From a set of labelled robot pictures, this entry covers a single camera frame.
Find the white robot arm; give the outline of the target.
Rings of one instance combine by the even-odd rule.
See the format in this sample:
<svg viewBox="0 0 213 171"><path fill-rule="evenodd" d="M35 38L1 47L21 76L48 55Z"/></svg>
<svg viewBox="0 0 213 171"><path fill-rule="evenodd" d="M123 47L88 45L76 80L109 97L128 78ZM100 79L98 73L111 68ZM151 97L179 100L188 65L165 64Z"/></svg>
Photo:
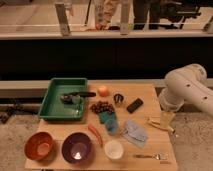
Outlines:
<svg viewBox="0 0 213 171"><path fill-rule="evenodd" d="M213 90L204 85L207 72L200 64L190 64L168 72L159 103L165 111L178 111L187 101L213 117Z"/></svg>

